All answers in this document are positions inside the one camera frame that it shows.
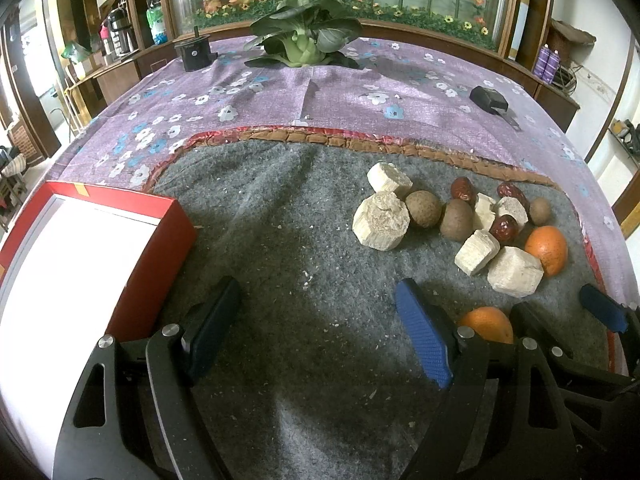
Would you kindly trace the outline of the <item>orange tangerine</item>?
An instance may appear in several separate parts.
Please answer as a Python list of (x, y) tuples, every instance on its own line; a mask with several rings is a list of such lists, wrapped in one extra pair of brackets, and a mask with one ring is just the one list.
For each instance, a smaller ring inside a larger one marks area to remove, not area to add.
[(568, 248), (564, 234), (555, 226), (540, 226), (530, 232), (524, 250), (536, 257), (551, 278), (558, 275), (566, 265)]
[(459, 326), (468, 326), (485, 340), (513, 344), (514, 331), (509, 318), (498, 308), (478, 307), (458, 319)]

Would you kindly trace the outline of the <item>red date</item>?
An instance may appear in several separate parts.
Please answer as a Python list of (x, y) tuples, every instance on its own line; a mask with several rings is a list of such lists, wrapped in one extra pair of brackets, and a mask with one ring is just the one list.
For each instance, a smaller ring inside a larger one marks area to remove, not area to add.
[(529, 200), (524, 192), (513, 182), (504, 181), (497, 186), (497, 193), (500, 197), (516, 198), (525, 210), (529, 210)]
[(470, 207), (476, 203), (476, 189), (467, 177), (458, 177), (450, 185), (450, 195), (454, 200), (462, 200)]
[(489, 233), (498, 240), (500, 245), (514, 242), (520, 232), (520, 226), (510, 214), (502, 214), (495, 218), (489, 229)]

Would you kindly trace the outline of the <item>brown oval fruit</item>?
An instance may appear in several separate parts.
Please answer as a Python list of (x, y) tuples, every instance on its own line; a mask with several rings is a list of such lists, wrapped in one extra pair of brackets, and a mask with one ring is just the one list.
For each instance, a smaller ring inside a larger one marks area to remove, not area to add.
[(447, 240), (463, 243), (473, 233), (471, 206), (464, 200), (453, 198), (446, 205), (439, 231)]

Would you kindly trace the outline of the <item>large beige faceted chunk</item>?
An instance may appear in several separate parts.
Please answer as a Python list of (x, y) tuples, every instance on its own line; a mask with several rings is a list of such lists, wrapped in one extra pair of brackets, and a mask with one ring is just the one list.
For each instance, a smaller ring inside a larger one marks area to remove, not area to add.
[(363, 246), (388, 252), (397, 247), (408, 231), (406, 204), (392, 191), (376, 192), (358, 206), (352, 232)]

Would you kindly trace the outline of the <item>small beige chunk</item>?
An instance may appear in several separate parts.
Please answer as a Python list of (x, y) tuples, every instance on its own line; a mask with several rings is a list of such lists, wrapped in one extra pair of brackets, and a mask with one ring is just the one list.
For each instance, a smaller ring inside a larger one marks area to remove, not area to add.
[(478, 193), (474, 206), (473, 228), (489, 231), (496, 218), (496, 201), (488, 195)]

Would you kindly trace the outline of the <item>small brown round fruit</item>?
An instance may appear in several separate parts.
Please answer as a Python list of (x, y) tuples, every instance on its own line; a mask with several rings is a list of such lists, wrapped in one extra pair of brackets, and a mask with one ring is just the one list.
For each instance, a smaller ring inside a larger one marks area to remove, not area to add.
[(529, 220), (535, 226), (544, 226), (552, 217), (552, 208), (549, 201), (544, 197), (536, 197), (529, 203)]

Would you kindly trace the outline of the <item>grey felt mat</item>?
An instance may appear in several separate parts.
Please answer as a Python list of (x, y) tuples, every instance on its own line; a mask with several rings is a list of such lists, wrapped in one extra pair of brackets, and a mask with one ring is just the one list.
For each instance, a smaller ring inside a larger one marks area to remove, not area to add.
[(153, 192), (198, 230), (165, 302), (176, 322), (224, 276), (242, 307), (193, 395), (237, 479), (396, 479), (440, 400), (398, 318), (412, 278), (453, 318), (512, 299), (454, 265), (457, 245), (410, 229), (388, 252), (362, 246), (352, 217), (375, 156), (244, 140), (199, 145)]

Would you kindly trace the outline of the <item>red white shallow box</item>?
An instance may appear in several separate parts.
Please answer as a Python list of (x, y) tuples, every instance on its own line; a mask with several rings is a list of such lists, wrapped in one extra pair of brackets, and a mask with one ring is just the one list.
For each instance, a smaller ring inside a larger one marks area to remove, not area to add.
[(47, 181), (1, 247), (1, 413), (53, 474), (63, 418), (105, 334), (148, 336), (196, 229), (178, 200)]

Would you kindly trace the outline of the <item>small black clip device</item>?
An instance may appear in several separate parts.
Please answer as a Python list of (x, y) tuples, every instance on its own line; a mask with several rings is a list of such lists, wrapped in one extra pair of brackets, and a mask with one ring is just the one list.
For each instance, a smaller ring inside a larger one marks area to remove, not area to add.
[(509, 103), (497, 90), (476, 86), (470, 92), (470, 100), (483, 112), (501, 117), (514, 131), (521, 131), (520, 124), (510, 111)]

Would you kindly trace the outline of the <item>purple floral tablecloth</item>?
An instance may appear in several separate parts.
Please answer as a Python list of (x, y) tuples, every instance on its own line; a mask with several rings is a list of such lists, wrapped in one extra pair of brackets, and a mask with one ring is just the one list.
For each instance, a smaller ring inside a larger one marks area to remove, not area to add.
[[(610, 204), (578, 149), (515, 81), (444, 52), (378, 38), (346, 47), (359, 70), (248, 67), (245, 45), (219, 40), (209, 67), (186, 72), (172, 60), (144, 77), (90, 122), (49, 178), (138, 190), (192, 136), (243, 127), (421, 141), (550, 178), (573, 203), (608, 294), (638, 304), (631, 254)], [(521, 131), (477, 107), (470, 100), (476, 86), (500, 92)]]

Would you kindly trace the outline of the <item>purple spray bottles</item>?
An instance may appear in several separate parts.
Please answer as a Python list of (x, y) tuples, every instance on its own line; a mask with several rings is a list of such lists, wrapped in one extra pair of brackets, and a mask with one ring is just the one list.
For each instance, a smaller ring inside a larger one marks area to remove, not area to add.
[(561, 58), (557, 50), (551, 50), (544, 44), (538, 53), (533, 74), (546, 84), (552, 84), (554, 76), (560, 67)]

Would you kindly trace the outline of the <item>black cylindrical device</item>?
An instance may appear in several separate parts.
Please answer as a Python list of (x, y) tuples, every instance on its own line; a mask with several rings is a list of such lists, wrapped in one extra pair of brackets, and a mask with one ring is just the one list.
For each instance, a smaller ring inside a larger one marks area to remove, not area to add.
[(178, 58), (186, 72), (195, 72), (209, 67), (218, 58), (218, 53), (210, 48), (207, 35), (202, 35), (198, 26), (193, 29), (193, 37), (175, 44)]

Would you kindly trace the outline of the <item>black thermos flask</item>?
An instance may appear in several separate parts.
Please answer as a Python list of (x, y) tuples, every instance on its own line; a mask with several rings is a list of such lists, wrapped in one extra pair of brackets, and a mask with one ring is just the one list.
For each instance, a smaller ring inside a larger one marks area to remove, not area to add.
[(136, 50), (134, 31), (127, 12), (123, 8), (111, 10), (107, 14), (106, 22), (116, 55), (119, 58), (126, 58), (126, 56), (134, 53), (134, 50)]

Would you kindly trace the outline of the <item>green blue bottle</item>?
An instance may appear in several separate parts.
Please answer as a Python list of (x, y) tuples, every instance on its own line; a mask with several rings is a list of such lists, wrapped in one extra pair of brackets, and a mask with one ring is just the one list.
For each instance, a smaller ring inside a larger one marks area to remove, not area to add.
[(168, 37), (160, 0), (146, 0), (145, 15), (154, 44), (164, 44), (167, 42)]

